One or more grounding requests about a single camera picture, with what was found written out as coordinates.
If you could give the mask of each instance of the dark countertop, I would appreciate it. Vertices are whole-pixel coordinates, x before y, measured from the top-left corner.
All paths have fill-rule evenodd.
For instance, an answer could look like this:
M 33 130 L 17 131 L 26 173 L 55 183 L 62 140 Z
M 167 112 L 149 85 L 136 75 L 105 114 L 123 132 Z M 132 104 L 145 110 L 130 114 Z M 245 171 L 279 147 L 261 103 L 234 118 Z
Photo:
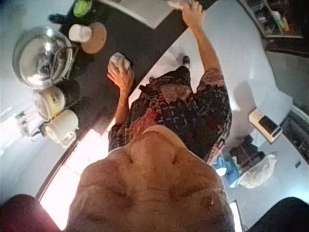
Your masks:
M 94 55 L 86 54 L 81 49 L 70 77 L 79 83 L 83 97 L 71 107 L 80 119 L 78 138 L 90 128 L 103 133 L 113 119 L 119 90 L 107 78 L 110 56 L 120 52 L 131 61 L 135 72 L 133 90 L 186 29 L 181 13 L 177 11 L 173 11 L 153 30 L 109 5 L 94 1 L 91 11 L 83 18 L 74 17 L 71 9 L 69 23 L 63 25 L 60 31 L 68 35 L 74 23 L 89 25 L 97 21 L 107 29 L 106 44 Z

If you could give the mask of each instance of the shoe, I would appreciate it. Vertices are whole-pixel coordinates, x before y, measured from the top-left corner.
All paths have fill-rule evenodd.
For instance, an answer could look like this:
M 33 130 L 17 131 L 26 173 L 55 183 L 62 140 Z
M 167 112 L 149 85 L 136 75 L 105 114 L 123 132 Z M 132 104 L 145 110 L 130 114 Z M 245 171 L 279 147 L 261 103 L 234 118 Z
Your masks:
M 190 58 L 188 56 L 183 57 L 183 66 L 187 69 L 190 69 Z

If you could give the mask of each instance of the green container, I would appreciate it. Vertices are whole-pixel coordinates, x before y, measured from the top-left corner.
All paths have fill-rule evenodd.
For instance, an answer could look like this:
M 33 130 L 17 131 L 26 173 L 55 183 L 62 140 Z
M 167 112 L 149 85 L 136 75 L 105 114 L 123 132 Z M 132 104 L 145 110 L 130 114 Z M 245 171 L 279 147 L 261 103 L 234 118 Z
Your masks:
M 76 17 L 83 17 L 92 7 L 92 0 L 78 0 L 73 13 Z

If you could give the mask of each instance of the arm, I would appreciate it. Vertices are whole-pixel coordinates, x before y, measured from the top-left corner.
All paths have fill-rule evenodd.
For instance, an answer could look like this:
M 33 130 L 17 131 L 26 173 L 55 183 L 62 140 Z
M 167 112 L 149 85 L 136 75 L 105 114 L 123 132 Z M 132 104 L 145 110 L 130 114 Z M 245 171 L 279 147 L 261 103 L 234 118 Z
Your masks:
M 119 69 L 112 62 L 108 65 L 108 78 L 110 78 L 120 89 L 120 97 L 115 113 L 115 123 L 122 124 L 126 121 L 129 113 L 129 93 L 133 84 L 133 72 L 131 68 L 125 70 L 125 59 L 120 60 Z
M 193 2 L 192 6 L 188 4 L 184 6 L 183 20 L 191 29 L 197 40 L 199 54 L 201 56 L 205 71 L 211 68 L 221 70 L 216 52 L 214 51 L 202 28 L 202 22 L 204 21 L 204 18 L 205 11 L 203 11 L 202 5 L 197 1 Z
M 120 92 L 120 97 L 117 105 L 117 110 L 115 113 L 115 123 L 122 124 L 126 121 L 127 115 L 129 113 L 129 96 Z

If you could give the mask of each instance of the patterned shirt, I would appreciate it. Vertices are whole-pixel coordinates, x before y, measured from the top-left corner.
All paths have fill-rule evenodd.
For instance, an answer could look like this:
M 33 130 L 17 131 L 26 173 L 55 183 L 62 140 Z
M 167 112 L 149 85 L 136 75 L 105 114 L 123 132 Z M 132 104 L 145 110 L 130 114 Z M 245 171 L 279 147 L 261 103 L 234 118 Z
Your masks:
M 181 66 L 141 86 L 123 124 L 109 133 L 109 150 L 127 145 L 149 126 L 163 125 L 176 133 L 189 150 L 208 164 L 221 154 L 231 127 L 231 108 L 218 69 L 202 76 L 197 93 L 190 85 L 190 72 Z

